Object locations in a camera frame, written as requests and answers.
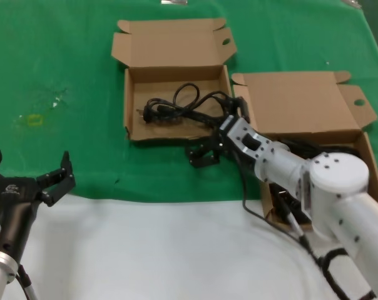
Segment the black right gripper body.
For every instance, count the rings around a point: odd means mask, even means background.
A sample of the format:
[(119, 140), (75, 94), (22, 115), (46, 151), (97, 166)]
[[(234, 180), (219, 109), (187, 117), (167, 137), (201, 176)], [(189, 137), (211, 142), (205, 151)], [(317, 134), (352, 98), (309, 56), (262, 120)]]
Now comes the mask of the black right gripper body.
[(216, 144), (217, 148), (214, 151), (214, 154), (217, 157), (225, 156), (225, 157), (232, 157), (233, 156), (233, 146), (231, 140), (228, 138), (228, 132), (235, 124), (237, 118), (234, 115), (228, 115), (221, 124), (216, 129)]

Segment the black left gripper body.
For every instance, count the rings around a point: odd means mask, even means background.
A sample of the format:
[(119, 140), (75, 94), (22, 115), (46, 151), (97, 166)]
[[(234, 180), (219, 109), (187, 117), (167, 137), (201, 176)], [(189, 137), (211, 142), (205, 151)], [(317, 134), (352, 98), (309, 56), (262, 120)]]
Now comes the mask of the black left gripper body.
[(41, 188), (34, 178), (0, 179), (0, 251), (20, 260), (41, 203)]

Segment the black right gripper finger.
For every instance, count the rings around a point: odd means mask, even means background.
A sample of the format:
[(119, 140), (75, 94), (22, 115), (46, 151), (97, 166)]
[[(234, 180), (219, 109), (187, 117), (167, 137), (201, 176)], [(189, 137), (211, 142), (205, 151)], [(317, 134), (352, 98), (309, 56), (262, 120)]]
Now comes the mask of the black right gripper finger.
[(243, 97), (226, 97), (223, 100), (223, 111), (226, 116), (240, 116), (246, 122), (250, 122), (248, 105)]
[(187, 144), (187, 158), (195, 168), (220, 163), (221, 143), (214, 139), (198, 139)]

